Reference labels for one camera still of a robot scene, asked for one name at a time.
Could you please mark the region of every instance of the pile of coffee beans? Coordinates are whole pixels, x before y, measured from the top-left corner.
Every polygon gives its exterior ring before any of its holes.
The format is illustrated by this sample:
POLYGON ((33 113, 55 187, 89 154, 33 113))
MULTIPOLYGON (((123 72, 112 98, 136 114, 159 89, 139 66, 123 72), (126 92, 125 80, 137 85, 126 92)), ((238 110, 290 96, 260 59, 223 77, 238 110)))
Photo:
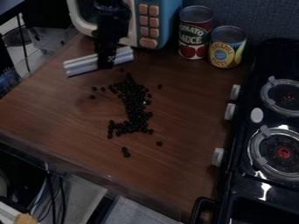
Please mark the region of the pile of coffee beans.
POLYGON ((136 84, 132 75, 127 73, 127 78, 119 83, 109 85, 110 91, 122 99, 126 109, 128 120, 116 123, 110 121, 108 125, 108 138, 111 139, 114 134, 117 137, 127 133, 142 132, 152 135, 154 130, 149 129, 147 121, 153 116, 152 112, 146 112, 145 109, 151 104, 149 98, 152 94, 144 85, 136 84))

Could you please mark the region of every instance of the cable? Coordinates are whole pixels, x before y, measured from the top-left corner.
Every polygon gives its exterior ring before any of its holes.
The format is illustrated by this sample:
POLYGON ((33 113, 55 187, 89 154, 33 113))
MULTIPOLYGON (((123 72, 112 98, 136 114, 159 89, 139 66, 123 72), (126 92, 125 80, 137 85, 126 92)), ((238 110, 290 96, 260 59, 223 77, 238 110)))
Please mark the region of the cable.
POLYGON ((48 172, 46 176, 48 179, 48 185, 49 185, 49 190, 50 190, 50 195, 51 195, 51 200, 52 200, 52 223, 56 224, 56 203, 55 203, 55 197, 54 197, 54 192, 53 192, 53 186, 52 186, 52 182, 51 182, 51 175, 48 172))
POLYGON ((65 196, 65 190, 63 188, 63 179, 61 177, 59 177, 59 183, 60 183, 60 190, 62 196, 62 215, 61 215, 60 224, 64 224, 66 219, 66 196, 65 196))
POLYGON ((26 63, 26 66, 27 66, 27 70, 30 73, 31 70, 30 70, 29 63, 28 63, 28 55, 27 55, 26 45, 25 45, 25 42, 24 42, 24 36, 23 36, 23 32, 22 32, 22 26, 21 26, 21 21, 20 21, 20 16, 19 15, 17 15, 17 26, 18 26, 18 29, 20 31, 20 36, 21 36, 21 40, 22 40, 25 63, 26 63))
MULTIPOLYGON (((47 173, 49 173, 49 165, 47 162, 44 162, 44 163, 45 163, 45 170, 47 171, 47 173)), ((45 185, 46 184, 47 184, 47 178, 45 177, 43 185, 38 193, 38 197, 35 199, 34 204, 31 206, 31 211, 30 211, 31 214, 35 213, 38 203, 43 199, 43 196, 45 196, 45 185)))
MULTIPOLYGON (((59 195, 59 190, 57 191, 57 193, 56 193, 56 195, 55 195, 55 199, 57 198, 57 196, 59 195)), ((46 218, 46 216, 48 216, 48 214, 50 213, 50 211, 51 211, 51 207, 52 207, 52 203, 51 203, 51 205, 48 207, 48 210, 46 211, 46 214, 43 216, 43 218, 41 218, 38 222, 41 222, 41 221, 43 221, 45 218, 46 218)))

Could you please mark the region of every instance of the tomato sauce can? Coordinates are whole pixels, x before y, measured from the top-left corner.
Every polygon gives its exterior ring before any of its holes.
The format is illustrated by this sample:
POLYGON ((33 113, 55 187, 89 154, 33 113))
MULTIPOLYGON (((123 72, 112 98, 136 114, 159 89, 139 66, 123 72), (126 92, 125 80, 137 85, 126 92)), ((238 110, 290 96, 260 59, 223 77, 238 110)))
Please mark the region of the tomato sauce can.
POLYGON ((223 25, 212 31, 209 61, 215 67, 232 68, 242 61, 246 34, 236 26, 223 25))
POLYGON ((183 8, 179 13, 178 53, 188 60, 203 59, 213 28, 212 11, 201 5, 183 8))

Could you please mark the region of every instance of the white knob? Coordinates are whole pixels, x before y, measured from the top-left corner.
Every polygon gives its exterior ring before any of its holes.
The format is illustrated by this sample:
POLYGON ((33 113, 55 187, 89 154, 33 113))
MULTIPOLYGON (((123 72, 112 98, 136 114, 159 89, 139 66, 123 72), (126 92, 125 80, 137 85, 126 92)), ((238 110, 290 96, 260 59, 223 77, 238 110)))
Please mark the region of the white knob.
POLYGON ((232 121, 234 110, 236 109, 236 104, 228 103, 226 106, 226 113, 225 113, 225 119, 227 121, 232 121))
POLYGON ((232 91, 231 91, 231 95, 230 95, 230 99, 232 101, 237 101, 238 100, 238 97, 239 97, 239 94, 240 94, 240 85, 233 85, 233 88, 232 88, 232 91))
POLYGON ((223 155, 224 155, 224 149, 216 148, 214 151, 214 155, 212 157, 212 165, 215 165, 216 167, 220 167, 222 164, 223 155))
POLYGON ((253 123, 260 123, 264 118, 264 112, 260 108, 254 108, 250 114, 250 120, 253 123))

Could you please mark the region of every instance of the wooden table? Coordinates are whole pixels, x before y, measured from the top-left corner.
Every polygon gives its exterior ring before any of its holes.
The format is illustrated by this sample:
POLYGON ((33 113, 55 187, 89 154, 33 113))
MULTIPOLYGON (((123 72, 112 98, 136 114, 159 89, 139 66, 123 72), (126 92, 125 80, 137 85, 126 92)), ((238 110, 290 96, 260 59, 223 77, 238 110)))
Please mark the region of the wooden table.
POLYGON ((108 140, 109 120, 127 119, 123 104, 109 91, 98 91, 95 100, 88 96, 92 86, 107 87, 125 73, 118 67, 67 79, 62 68, 64 60, 91 54, 93 47, 90 38, 78 35, 0 101, 0 141, 139 189, 185 213, 197 197, 213 197, 212 154, 224 145, 229 94, 247 66, 222 70, 182 59, 176 50, 137 50, 136 62, 123 68, 153 94, 149 126, 155 133, 108 140), (124 158, 123 146, 131 158, 124 158))

